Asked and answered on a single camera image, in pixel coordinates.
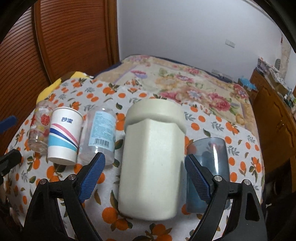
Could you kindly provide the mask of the floral bed blanket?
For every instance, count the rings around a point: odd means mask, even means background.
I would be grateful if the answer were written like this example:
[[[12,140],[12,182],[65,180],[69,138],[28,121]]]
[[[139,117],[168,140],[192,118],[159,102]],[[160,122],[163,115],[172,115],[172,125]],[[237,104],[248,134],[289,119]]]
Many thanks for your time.
[[[249,96],[236,82],[225,80],[176,61],[130,55],[95,76],[112,84],[148,91],[180,104],[201,104],[205,113],[214,114],[241,126],[258,137]]]

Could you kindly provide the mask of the yellow plush pillow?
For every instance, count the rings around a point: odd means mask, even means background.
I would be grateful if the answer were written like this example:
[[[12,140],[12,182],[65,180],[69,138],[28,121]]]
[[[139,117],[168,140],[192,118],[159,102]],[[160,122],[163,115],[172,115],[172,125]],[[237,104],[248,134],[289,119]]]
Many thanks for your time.
[[[57,79],[53,84],[46,87],[37,97],[36,103],[39,103],[40,101],[45,100],[50,93],[52,93],[61,83],[65,82],[66,80],[70,78],[79,78],[79,77],[87,77],[87,78],[94,78],[91,75],[88,75],[84,72],[80,71],[71,71]]]

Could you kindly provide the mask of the brown wooden sideboard cabinet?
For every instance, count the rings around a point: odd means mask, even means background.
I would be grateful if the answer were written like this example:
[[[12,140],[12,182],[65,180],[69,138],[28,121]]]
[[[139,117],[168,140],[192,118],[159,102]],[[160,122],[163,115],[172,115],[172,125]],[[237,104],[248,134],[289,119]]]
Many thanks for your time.
[[[295,155],[295,120],[288,114],[280,96],[256,69],[250,82],[258,90],[252,109],[268,175]]]

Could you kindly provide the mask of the orange print white cloth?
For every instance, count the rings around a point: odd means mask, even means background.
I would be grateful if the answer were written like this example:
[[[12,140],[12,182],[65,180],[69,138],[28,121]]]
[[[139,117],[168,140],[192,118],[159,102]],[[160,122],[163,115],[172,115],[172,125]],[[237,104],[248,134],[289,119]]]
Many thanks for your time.
[[[10,145],[19,240],[267,240],[259,143],[200,104],[66,81]]]

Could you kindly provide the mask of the cardboard box with cloths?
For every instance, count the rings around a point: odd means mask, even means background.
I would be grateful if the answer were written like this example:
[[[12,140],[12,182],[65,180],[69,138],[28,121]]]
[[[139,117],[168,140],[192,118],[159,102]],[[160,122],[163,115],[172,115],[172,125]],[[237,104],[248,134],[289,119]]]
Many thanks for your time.
[[[274,73],[273,71],[269,71],[267,75],[271,86],[282,96],[285,96],[289,93],[290,89],[285,85],[285,82],[282,78],[278,77],[277,73]]]

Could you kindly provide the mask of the beige tied curtain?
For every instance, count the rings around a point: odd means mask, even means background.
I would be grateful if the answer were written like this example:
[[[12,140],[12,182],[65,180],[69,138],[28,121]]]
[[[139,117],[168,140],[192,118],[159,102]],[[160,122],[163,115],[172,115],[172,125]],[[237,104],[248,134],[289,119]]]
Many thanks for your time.
[[[280,73],[281,78],[285,79],[287,74],[288,63],[290,60],[291,46],[284,34],[281,36],[281,59],[280,59]]]

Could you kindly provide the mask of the brown louvered wooden wardrobe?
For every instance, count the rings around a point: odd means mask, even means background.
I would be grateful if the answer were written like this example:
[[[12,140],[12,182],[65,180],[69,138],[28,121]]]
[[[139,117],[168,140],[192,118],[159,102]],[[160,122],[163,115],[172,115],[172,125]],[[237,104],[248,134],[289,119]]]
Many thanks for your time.
[[[95,75],[119,61],[116,1],[1,1],[1,153],[38,94],[72,71]]]

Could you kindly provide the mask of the blue translucent plastic cup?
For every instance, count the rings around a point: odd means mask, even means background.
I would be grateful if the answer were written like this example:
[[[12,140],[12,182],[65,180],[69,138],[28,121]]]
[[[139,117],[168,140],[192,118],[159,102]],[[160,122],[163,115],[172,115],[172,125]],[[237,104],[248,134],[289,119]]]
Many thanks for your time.
[[[229,181],[230,171],[225,141],[222,138],[202,138],[187,146],[187,154],[193,154],[212,173]],[[187,176],[186,211],[204,213],[207,203],[199,197],[192,180]]]

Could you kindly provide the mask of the blue bag box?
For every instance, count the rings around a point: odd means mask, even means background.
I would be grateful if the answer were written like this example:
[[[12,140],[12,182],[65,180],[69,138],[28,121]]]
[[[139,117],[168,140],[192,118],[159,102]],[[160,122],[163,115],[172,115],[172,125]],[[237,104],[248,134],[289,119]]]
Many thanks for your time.
[[[242,87],[246,88],[247,90],[257,90],[256,86],[250,82],[249,79],[245,78],[244,76],[238,78],[238,84]]]

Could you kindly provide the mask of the white wall socket strip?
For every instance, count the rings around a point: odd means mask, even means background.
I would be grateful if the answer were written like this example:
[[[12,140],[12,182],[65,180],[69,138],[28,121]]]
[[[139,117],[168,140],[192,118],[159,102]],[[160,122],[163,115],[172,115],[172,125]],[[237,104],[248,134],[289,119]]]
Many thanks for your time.
[[[216,69],[212,69],[211,73],[212,73],[213,75],[220,76],[221,78],[226,78],[226,79],[229,79],[229,80],[231,80],[231,81],[233,80],[231,76],[229,76],[229,75],[227,75],[227,74],[225,74],[225,73],[222,73],[222,72],[220,72],[220,71],[218,71],[218,70],[216,70]]]

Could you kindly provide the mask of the striped white paper cup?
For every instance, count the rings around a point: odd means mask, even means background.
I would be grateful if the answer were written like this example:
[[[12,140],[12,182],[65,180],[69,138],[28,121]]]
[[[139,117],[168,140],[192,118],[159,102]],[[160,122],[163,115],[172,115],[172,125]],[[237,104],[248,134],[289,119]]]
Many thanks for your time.
[[[48,137],[47,159],[55,164],[76,164],[83,116],[78,111],[60,107],[53,111]]]

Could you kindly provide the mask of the clear plastic labelled cup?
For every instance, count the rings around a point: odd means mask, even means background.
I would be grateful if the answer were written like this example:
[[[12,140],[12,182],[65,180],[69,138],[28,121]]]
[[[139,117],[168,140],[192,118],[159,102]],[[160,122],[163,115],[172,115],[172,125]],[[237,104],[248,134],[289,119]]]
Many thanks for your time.
[[[113,164],[115,136],[115,113],[109,108],[95,106],[86,115],[80,138],[78,162],[87,165],[96,153],[103,153],[106,166]]]

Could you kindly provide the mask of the white wall switch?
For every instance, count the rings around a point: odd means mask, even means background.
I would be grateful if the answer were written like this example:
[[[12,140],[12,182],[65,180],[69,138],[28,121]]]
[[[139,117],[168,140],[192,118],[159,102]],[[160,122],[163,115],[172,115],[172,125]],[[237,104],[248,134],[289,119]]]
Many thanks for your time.
[[[225,45],[231,47],[231,48],[235,48],[236,44],[228,39],[226,39],[225,41]]]

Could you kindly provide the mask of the printed clear glass tumbler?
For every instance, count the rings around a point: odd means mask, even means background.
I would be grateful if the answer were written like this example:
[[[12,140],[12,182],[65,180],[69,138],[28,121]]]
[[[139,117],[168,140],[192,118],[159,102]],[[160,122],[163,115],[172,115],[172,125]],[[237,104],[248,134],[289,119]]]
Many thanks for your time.
[[[41,155],[47,154],[50,122],[54,109],[53,102],[42,100],[37,103],[31,121],[28,145],[31,150]]]

